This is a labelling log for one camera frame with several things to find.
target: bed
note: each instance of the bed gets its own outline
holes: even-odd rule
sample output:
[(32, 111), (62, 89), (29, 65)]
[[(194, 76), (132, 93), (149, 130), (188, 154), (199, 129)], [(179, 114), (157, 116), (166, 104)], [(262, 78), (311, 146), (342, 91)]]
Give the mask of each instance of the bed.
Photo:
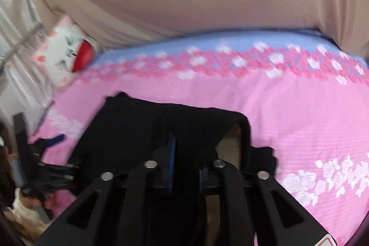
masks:
[[(65, 164), (105, 97), (118, 91), (246, 115), (252, 145), (276, 150), (277, 180), (339, 246), (369, 211), (368, 65), (317, 31), (207, 33), (108, 51), (55, 95), (33, 139), (67, 139), (43, 161)], [(235, 141), (228, 137), (225, 156), (237, 155)], [(74, 200), (68, 191), (57, 198), (56, 215)]]

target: pillow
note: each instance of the pillow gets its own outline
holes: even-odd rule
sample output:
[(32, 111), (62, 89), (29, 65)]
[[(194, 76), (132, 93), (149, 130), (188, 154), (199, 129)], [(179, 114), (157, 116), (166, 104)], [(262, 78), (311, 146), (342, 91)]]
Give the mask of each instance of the pillow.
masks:
[(31, 59), (54, 86), (64, 89), (98, 50), (98, 43), (64, 15)]

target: white rose print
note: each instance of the white rose print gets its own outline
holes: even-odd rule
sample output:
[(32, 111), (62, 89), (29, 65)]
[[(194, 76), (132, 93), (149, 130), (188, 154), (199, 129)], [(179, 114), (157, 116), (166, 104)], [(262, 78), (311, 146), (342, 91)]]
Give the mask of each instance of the white rose print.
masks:
[(298, 192), (295, 199), (300, 203), (303, 207), (306, 207), (310, 204), (311, 199), (314, 197), (314, 194), (311, 196), (308, 192)]
[(326, 186), (325, 181), (319, 180), (317, 186), (315, 187), (315, 194), (316, 195), (323, 194), (325, 192), (325, 186)]
[(300, 177), (290, 173), (283, 181), (283, 187), (289, 192), (297, 192), (300, 189)]
[(341, 186), (336, 193), (336, 198), (338, 198), (340, 195), (343, 195), (345, 192), (346, 192), (345, 187)]
[(336, 79), (341, 85), (347, 85), (347, 80), (342, 75), (337, 76)]
[(328, 50), (323, 46), (323, 45), (318, 45), (317, 46), (318, 51), (325, 56), (325, 54), (328, 52)]
[(232, 49), (226, 45), (218, 46), (217, 50), (219, 53), (225, 53), (225, 54), (230, 54), (232, 52)]
[(331, 60), (332, 66), (335, 70), (342, 70), (342, 66), (335, 59)]
[(155, 57), (157, 57), (159, 59), (165, 59), (167, 56), (168, 56), (168, 54), (164, 50), (158, 51), (155, 54)]
[(346, 53), (344, 53), (343, 51), (340, 50), (338, 53), (341, 56), (341, 58), (348, 59), (348, 55)]
[(362, 172), (362, 177), (365, 177), (368, 175), (368, 163), (367, 162), (361, 162), (361, 172)]
[(339, 189), (344, 183), (344, 175), (341, 172), (337, 172), (333, 179), (334, 186)]
[(170, 69), (170, 68), (172, 68), (172, 66), (173, 66), (174, 64), (171, 62), (171, 61), (168, 61), (168, 60), (166, 60), (166, 61), (161, 61), (159, 64), (158, 64), (158, 66), (161, 68), (161, 69), (166, 69), (166, 70), (168, 70), (168, 69)]
[(354, 190), (355, 186), (359, 185), (356, 190), (358, 197), (369, 187), (369, 163), (366, 161), (354, 165), (350, 155), (347, 155), (342, 161), (337, 158), (325, 162), (318, 160), (315, 165), (322, 173), (299, 170), (297, 175), (290, 173), (282, 184), (290, 193), (296, 193), (296, 200), (304, 207), (314, 206), (321, 194), (330, 192), (333, 188), (338, 198), (346, 194), (349, 186)]
[(360, 73), (361, 75), (364, 75), (364, 70), (359, 65), (356, 65), (355, 69), (357, 70), (358, 73)]
[(199, 57), (193, 57), (190, 60), (190, 64), (192, 66), (199, 66), (199, 65), (204, 65), (206, 63), (206, 59), (202, 56)]
[(331, 161), (328, 161), (323, 165), (323, 176), (325, 178), (331, 178), (335, 170), (336, 168), (333, 166), (333, 163)]
[(269, 59), (273, 64), (283, 63), (284, 58), (285, 57), (283, 57), (281, 53), (274, 53), (269, 56)]
[(301, 176), (300, 180), (301, 191), (307, 191), (315, 187), (315, 179), (317, 176), (314, 172), (304, 172), (303, 170), (300, 170), (298, 173)]
[(247, 66), (246, 61), (245, 61), (243, 58), (241, 58), (240, 56), (238, 56), (238, 57), (234, 57), (234, 58), (232, 59), (232, 63), (233, 63), (235, 66), (237, 66), (237, 67), (246, 67), (246, 66)]
[(319, 62), (315, 61), (314, 59), (312, 58), (308, 58), (307, 59), (307, 62), (309, 63), (309, 65), (311, 66), (311, 68), (313, 69), (319, 69), (320, 68), (320, 64)]
[(355, 168), (355, 178), (356, 180), (361, 179), (363, 176), (363, 171), (361, 165), (357, 165)]
[(361, 196), (361, 194), (362, 194), (362, 193), (364, 192), (364, 190), (366, 189), (367, 185), (368, 185), (368, 179), (367, 179), (367, 178), (363, 178), (363, 179), (361, 179), (360, 187), (359, 187), (359, 189), (356, 191), (356, 195), (357, 195), (358, 197), (360, 197), (360, 196)]
[(254, 46), (257, 50), (259, 50), (261, 53), (263, 53), (263, 52), (264, 52), (264, 49), (267, 49), (267, 48), (268, 48), (268, 45), (267, 45), (267, 44), (265, 44), (265, 43), (263, 43), (263, 42), (255, 42), (255, 43), (253, 44), (253, 46)]
[(295, 45), (295, 44), (287, 44), (287, 48), (288, 49), (295, 49), (298, 53), (301, 52), (301, 47), (299, 45)]
[(265, 70), (265, 73), (269, 78), (278, 78), (283, 76), (283, 72), (277, 68)]
[(200, 51), (200, 49), (198, 49), (196, 46), (190, 46), (189, 48), (187, 48), (187, 53), (192, 56), (198, 51)]
[(354, 186), (356, 185), (356, 180), (355, 180), (355, 172), (350, 169), (347, 173), (347, 183), (349, 185), (351, 185), (351, 189), (353, 190), (354, 189)]

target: pink flower print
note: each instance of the pink flower print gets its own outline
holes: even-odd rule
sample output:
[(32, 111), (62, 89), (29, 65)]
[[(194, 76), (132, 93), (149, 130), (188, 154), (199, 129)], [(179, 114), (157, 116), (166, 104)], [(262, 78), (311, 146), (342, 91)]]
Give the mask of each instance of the pink flower print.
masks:
[(331, 66), (331, 59), (328, 58), (327, 56), (324, 57), (323, 62), (325, 65)]
[(336, 70), (334, 68), (331, 68), (330, 69), (330, 73), (331, 73), (331, 75), (339, 75), (340, 71), (339, 70)]
[(229, 68), (230, 64), (231, 64), (231, 62), (229, 62), (227, 59), (223, 59), (223, 60), (218, 62), (218, 65), (220, 66), (221, 69)]
[(205, 73), (207, 68), (203, 65), (191, 66), (191, 69), (197, 73)]
[(299, 56), (299, 53), (295, 48), (290, 48), (289, 50), (292, 57), (297, 58)]
[(218, 53), (218, 58), (221, 61), (226, 61), (228, 59), (228, 54), (227, 53)]
[(250, 61), (249, 62), (249, 66), (250, 66), (250, 68), (252, 68), (252, 69), (256, 69), (256, 68), (259, 68), (261, 65), (260, 65), (260, 63), (258, 62), (258, 61)]
[(342, 70), (348, 73), (350, 71), (350, 68), (346, 65), (342, 65)]
[(239, 55), (239, 52), (238, 51), (235, 51), (235, 50), (231, 50), (231, 52), (229, 53), (229, 56), (230, 57), (235, 57), (235, 56), (238, 56)]
[(315, 76), (319, 79), (319, 80), (321, 80), (321, 81), (326, 81), (328, 78), (327, 78), (327, 76), (325, 75), (325, 74), (323, 74), (321, 71), (319, 71), (319, 70), (314, 70), (314, 74), (315, 74)]
[(252, 48), (252, 49), (250, 49), (250, 54), (251, 54), (252, 56), (257, 55), (258, 53), (259, 53), (259, 51), (258, 51), (256, 48)]
[(172, 65), (172, 67), (170, 69), (175, 70), (175, 71), (181, 71), (181, 70), (184, 70), (184, 69), (188, 69), (188, 67), (184, 66), (184, 65), (180, 65), (180, 64), (174, 64), (174, 65)]
[(232, 72), (237, 78), (242, 78), (249, 73), (249, 71), (245, 68), (236, 68), (233, 69)]
[(307, 61), (303, 58), (298, 59), (298, 63), (301, 67), (306, 68), (307, 67)]
[(320, 61), (320, 56), (321, 54), (317, 54), (317, 53), (314, 53), (313, 55), (311, 55), (311, 58), (316, 61), (316, 62), (319, 62)]
[(246, 51), (244, 53), (241, 53), (240, 57), (245, 59), (245, 60), (251, 60), (252, 59), (252, 56), (250, 55), (250, 53), (248, 51)]
[(332, 59), (334, 56), (332, 53), (330, 53), (329, 51), (325, 53), (326, 57), (329, 59)]
[(283, 55), (284, 57), (285, 56), (287, 56), (288, 55), (288, 50), (287, 49), (285, 49), (285, 48), (281, 48), (281, 49), (279, 49), (278, 50), (278, 52), (281, 54), (281, 55)]
[(206, 61), (210, 64), (213, 65), (215, 63), (215, 56), (214, 53), (212, 51), (208, 51), (204, 54), (204, 57), (206, 59)]
[(294, 59), (292, 59), (291, 57), (285, 57), (285, 63), (286, 64), (293, 64), (295, 62)]
[(209, 75), (209, 76), (213, 76), (213, 75), (216, 75), (218, 73), (218, 70), (214, 67), (210, 67), (208, 68), (206, 71), (205, 71), (205, 74), (206, 75)]
[(301, 74), (302, 74), (302, 70), (300, 70), (300, 69), (298, 69), (298, 67), (297, 66), (291, 66), (290, 67), (291, 68), (291, 71), (294, 73), (294, 74), (296, 74), (297, 76), (301, 76)]
[(273, 54), (275, 52), (275, 50), (271, 47), (265, 48), (264, 51), (266, 54)]
[(232, 70), (231, 69), (229, 69), (229, 68), (227, 68), (227, 69), (221, 69), (221, 70), (219, 70), (219, 75), (221, 76), (221, 77), (226, 77), (226, 76), (228, 76), (228, 74), (231, 72)]
[(283, 63), (275, 64), (275, 67), (279, 70), (285, 71), (287, 69), (287, 66)]
[(358, 80), (358, 76), (357, 76), (357, 75), (354, 75), (354, 74), (350, 74), (350, 75), (348, 76), (348, 78), (349, 78), (349, 79), (351, 79), (351, 81), (352, 81), (353, 83), (356, 83), (356, 82), (357, 82), (357, 80)]
[(345, 71), (341, 70), (341, 71), (339, 72), (339, 74), (340, 74), (342, 77), (347, 78), (347, 73), (346, 73)]
[(304, 75), (305, 75), (307, 78), (311, 78), (312, 71), (311, 71), (311, 70), (304, 70)]
[(179, 55), (180, 62), (182, 62), (184, 64), (188, 64), (190, 59), (191, 59), (191, 56), (187, 52), (181, 53)]
[(263, 64), (261, 64), (261, 68), (263, 68), (264, 70), (269, 70), (269, 69), (271, 69), (273, 66), (272, 66), (272, 64), (270, 64), (270, 63), (263, 63)]
[(307, 50), (305, 50), (305, 49), (302, 49), (302, 50), (301, 50), (300, 55), (301, 55), (302, 57), (304, 57), (304, 58), (308, 58), (308, 57), (310, 57), (309, 52), (307, 52)]
[(327, 74), (327, 73), (330, 73), (331, 70), (329, 69), (329, 67), (327, 65), (321, 65), (320, 66), (320, 69), (323, 73)]
[(268, 59), (268, 54), (266, 53), (259, 53), (257, 58), (260, 60), (260, 61), (266, 61)]

